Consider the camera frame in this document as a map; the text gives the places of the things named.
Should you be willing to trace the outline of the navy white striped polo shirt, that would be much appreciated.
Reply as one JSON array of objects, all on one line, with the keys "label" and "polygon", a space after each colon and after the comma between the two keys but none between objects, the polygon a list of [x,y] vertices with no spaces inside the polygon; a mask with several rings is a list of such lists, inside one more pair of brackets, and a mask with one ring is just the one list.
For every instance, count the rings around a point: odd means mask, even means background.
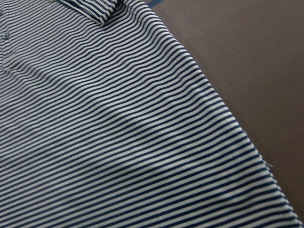
[{"label": "navy white striped polo shirt", "polygon": [[0,3],[3,228],[301,228],[141,0]]}]

